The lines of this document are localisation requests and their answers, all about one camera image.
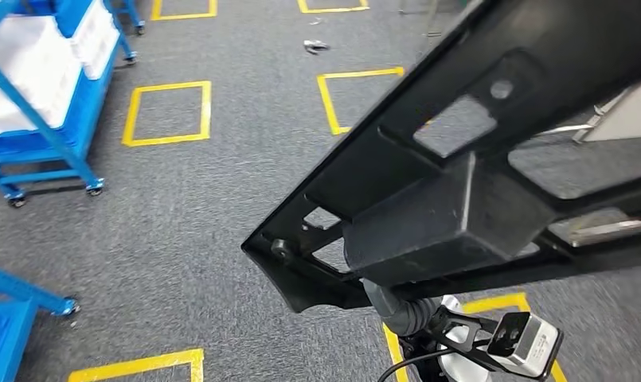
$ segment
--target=yellow floor marking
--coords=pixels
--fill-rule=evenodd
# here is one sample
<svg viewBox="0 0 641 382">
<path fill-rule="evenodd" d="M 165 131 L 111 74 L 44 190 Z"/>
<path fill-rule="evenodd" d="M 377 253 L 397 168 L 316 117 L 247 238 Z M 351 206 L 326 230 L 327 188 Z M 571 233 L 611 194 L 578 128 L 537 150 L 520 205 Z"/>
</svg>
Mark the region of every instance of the yellow floor marking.
<svg viewBox="0 0 641 382">
<path fill-rule="evenodd" d="M 130 376 L 159 368 L 171 368 L 179 364 L 190 364 L 191 381 L 203 382 L 203 349 L 163 354 L 162 356 L 142 358 L 134 361 L 107 364 L 97 368 L 77 370 L 69 375 L 68 382 L 94 382 L 120 376 Z"/>
<path fill-rule="evenodd" d="M 161 15 L 163 8 L 163 0 L 154 0 L 154 5 L 151 7 L 152 21 L 159 20 L 186 20 L 187 18 L 214 18 L 217 16 L 217 0 L 208 0 L 208 12 L 205 14 L 169 14 Z"/>
<path fill-rule="evenodd" d="M 324 14 L 325 12 L 352 12 L 354 10 L 368 10 L 369 5 L 367 0 L 360 0 L 360 6 L 354 6 L 351 8 L 322 8 L 319 10 L 309 10 L 307 0 L 297 0 L 299 4 L 299 9 L 303 14 Z"/>
<path fill-rule="evenodd" d="M 333 135 L 347 133 L 351 128 L 339 126 L 337 113 L 336 111 L 334 111 L 334 104 L 332 103 L 332 98 L 330 97 L 330 89 L 327 87 L 327 79 L 383 76 L 386 74 L 395 74 L 402 77 L 405 74 L 405 69 L 401 66 L 398 66 L 391 69 L 365 70 L 364 72 L 327 73 L 318 76 L 318 88 L 320 89 L 320 96 L 322 97 L 322 103 L 325 105 L 327 122 L 330 124 L 330 129 Z"/>
<path fill-rule="evenodd" d="M 480 300 L 474 300 L 463 304 L 463 312 L 465 314 L 477 314 L 488 312 L 490 310 L 498 310 L 517 307 L 521 312 L 531 311 L 529 302 L 526 300 L 526 293 L 513 293 L 513 294 L 504 294 L 496 297 L 482 298 Z M 402 354 L 400 353 L 400 344 L 397 341 L 397 335 L 388 329 L 388 326 L 384 325 L 385 339 L 388 343 L 388 349 L 390 351 L 390 357 L 393 359 L 393 363 L 402 362 Z M 408 382 L 407 372 L 405 368 L 401 368 L 397 371 L 396 374 L 397 382 Z M 552 368 L 552 377 L 555 382 L 567 382 L 564 372 L 561 371 L 561 367 L 557 361 L 554 361 Z"/>
<path fill-rule="evenodd" d="M 123 144 L 129 147 L 163 145 L 166 143 L 176 143 L 185 141 L 199 141 L 210 138 L 210 110 L 212 95 L 210 92 L 210 81 L 185 82 L 181 84 L 164 84 L 153 86 L 142 86 L 132 92 L 130 107 L 128 108 L 128 117 L 126 126 L 123 129 Z M 201 88 L 201 123 L 198 134 L 174 135 L 163 138 L 145 138 L 135 139 L 135 124 L 137 114 L 139 113 L 139 101 L 144 92 L 159 92 L 163 90 L 175 90 L 184 88 Z"/>
<path fill-rule="evenodd" d="M 405 359 L 402 357 L 400 351 L 400 342 L 397 340 L 397 334 L 393 333 L 388 329 L 388 326 L 384 324 L 384 333 L 385 340 L 388 343 L 388 350 L 390 351 L 390 359 L 393 360 L 393 364 L 400 363 Z M 397 382 L 409 382 L 409 377 L 407 376 L 407 368 L 399 368 L 395 371 L 395 379 Z"/>
</svg>

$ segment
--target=debris on floor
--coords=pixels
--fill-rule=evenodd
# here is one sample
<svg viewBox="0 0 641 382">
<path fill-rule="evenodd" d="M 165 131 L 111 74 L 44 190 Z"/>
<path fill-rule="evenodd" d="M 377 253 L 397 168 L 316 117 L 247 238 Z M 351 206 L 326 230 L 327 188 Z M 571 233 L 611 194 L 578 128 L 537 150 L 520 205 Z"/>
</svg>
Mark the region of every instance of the debris on floor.
<svg viewBox="0 0 641 382">
<path fill-rule="evenodd" d="M 303 47 L 310 54 L 318 54 L 323 50 L 330 50 L 330 46 L 320 40 L 304 40 Z"/>
</svg>

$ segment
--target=caster wheel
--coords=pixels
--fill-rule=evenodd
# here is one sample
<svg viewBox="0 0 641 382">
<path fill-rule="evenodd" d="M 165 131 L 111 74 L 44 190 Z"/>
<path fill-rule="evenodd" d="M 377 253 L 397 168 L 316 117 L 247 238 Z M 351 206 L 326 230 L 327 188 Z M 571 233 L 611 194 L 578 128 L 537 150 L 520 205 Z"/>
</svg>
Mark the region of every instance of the caster wheel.
<svg viewBox="0 0 641 382">
<path fill-rule="evenodd" d="M 24 197 L 16 197 L 14 199 L 8 200 L 8 205 L 13 207 L 14 209 L 19 209 L 20 207 L 26 204 L 27 204 L 27 201 L 25 200 Z"/>
<path fill-rule="evenodd" d="M 100 194 L 102 193 L 102 187 L 98 187 L 98 188 L 96 188 L 96 189 L 87 189 L 87 190 L 86 190 L 86 193 L 87 193 L 90 197 L 96 197 L 96 196 L 98 196 L 98 195 L 100 195 Z"/>
<path fill-rule="evenodd" d="M 74 300 L 74 307 L 71 311 L 64 312 L 64 315 L 62 317 L 72 319 L 74 318 L 74 316 L 76 316 L 77 313 L 81 312 L 81 305 L 79 304 L 79 299 L 76 296 L 68 296 L 65 298 L 68 300 Z"/>
</svg>

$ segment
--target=white cylindrical part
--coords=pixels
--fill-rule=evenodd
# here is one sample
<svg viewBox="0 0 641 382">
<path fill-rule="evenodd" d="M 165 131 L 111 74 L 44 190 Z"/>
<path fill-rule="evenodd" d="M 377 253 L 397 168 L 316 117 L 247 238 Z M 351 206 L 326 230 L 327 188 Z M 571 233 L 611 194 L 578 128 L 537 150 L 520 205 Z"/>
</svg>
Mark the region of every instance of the white cylindrical part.
<svg viewBox="0 0 641 382">
<path fill-rule="evenodd" d="M 449 310 L 458 313 L 463 312 L 461 302 L 454 296 L 445 295 L 442 297 L 442 305 L 446 306 Z M 456 326 L 454 329 L 449 330 L 447 338 L 460 343 L 465 341 L 467 335 L 468 328 L 466 326 Z M 446 348 L 446 346 L 440 346 L 440 350 Z M 460 354 L 454 353 L 441 356 L 439 362 L 444 375 L 451 382 L 491 382 L 489 370 L 486 370 L 473 361 L 469 361 Z"/>
</svg>

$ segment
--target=rectangular cutout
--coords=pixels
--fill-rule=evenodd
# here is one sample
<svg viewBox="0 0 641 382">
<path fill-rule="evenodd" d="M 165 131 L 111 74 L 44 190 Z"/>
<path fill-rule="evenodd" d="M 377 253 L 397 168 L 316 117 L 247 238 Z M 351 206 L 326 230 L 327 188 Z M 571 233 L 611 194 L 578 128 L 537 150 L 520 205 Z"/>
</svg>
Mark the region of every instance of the rectangular cutout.
<svg viewBox="0 0 641 382">
<path fill-rule="evenodd" d="M 427 121 L 414 139 L 446 157 L 496 127 L 489 111 L 472 96 L 463 95 Z"/>
<path fill-rule="evenodd" d="M 337 224 L 339 221 L 341 221 L 341 219 L 320 207 L 317 207 L 303 218 L 303 222 L 305 224 L 309 224 L 315 228 L 321 229 L 328 229 L 329 227 Z"/>
<path fill-rule="evenodd" d="M 537 245 L 537 244 L 529 243 L 529 245 L 527 245 L 526 247 L 524 247 L 524 248 L 523 248 L 523 249 L 522 249 L 522 250 L 517 254 L 517 257 L 518 257 L 518 258 L 521 258 L 521 257 L 531 256 L 531 255 L 535 254 L 536 252 L 538 252 L 538 251 L 540 251 L 540 250 L 541 250 L 541 248 L 540 248 L 540 247 L 538 247 L 538 245 Z"/>
<path fill-rule="evenodd" d="M 510 152 L 510 164 L 561 199 L 576 199 L 641 177 L 641 138 L 576 143 L 574 134 L 532 137 Z"/>
<path fill-rule="evenodd" d="M 346 257 L 343 255 L 343 238 L 313 252 L 313 256 L 339 272 L 350 272 Z"/>
</svg>

